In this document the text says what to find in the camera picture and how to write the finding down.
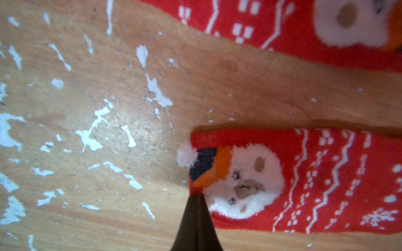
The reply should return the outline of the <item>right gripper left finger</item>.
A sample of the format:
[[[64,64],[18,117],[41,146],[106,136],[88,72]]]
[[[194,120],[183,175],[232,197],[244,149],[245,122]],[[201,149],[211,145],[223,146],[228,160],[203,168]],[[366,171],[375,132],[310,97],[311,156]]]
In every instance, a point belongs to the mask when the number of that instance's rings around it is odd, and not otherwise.
[[[196,195],[189,196],[171,251],[196,250]]]

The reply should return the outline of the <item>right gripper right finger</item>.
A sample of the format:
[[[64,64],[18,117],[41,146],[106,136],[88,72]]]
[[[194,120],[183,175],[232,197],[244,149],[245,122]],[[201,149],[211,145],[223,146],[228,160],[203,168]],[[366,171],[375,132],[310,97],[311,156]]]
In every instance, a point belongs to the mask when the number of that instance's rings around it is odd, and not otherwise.
[[[196,195],[196,250],[223,251],[203,195]]]

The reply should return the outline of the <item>red penguin christmas sock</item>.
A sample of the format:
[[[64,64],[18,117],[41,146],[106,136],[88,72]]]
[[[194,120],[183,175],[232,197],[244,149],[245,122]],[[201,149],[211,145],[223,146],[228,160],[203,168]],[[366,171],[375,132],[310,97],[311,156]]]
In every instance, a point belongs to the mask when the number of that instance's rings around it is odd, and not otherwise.
[[[215,227],[402,231],[402,141],[333,129],[195,131],[178,150]]]

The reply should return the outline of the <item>red snowflake christmas sock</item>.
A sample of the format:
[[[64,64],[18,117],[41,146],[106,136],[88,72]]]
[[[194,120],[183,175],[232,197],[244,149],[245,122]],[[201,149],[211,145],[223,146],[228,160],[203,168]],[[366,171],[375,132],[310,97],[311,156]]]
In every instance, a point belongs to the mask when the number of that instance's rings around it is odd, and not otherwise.
[[[336,67],[402,70],[401,1],[149,1],[241,45]]]

